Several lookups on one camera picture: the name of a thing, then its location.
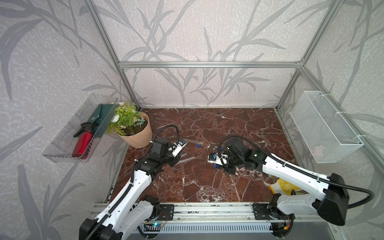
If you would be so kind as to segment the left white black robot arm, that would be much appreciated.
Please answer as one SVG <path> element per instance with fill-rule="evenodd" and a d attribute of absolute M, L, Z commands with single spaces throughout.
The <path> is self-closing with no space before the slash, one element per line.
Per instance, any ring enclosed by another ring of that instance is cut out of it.
<path fill-rule="evenodd" d="M 147 158 L 136 160 L 133 173 L 116 198 L 95 219 L 86 219 L 79 230 L 80 240 L 125 240 L 146 220 L 159 217 L 158 198 L 140 195 L 162 172 L 164 165 L 173 167 L 181 158 L 187 141 L 173 144 L 159 138 L 152 142 Z"/>

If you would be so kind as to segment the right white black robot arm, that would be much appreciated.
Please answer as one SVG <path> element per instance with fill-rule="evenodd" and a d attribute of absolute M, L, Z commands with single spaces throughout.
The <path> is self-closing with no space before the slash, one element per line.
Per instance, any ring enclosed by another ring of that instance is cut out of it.
<path fill-rule="evenodd" d="M 346 223 L 350 196 L 347 189 L 342 187 L 345 181 L 340 175 L 317 174 L 270 152 L 250 150 L 247 147 L 243 151 L 228 147 L 216 160 L 227 173 L 235 174 L 236 167 L 255 167 L 258 171 L 276 176 L 306 191 L 306 197 L 280 196 L 273 201 L 273 207 L 285 215 L 317 214 L 333 225 L 344 226 Z"/>

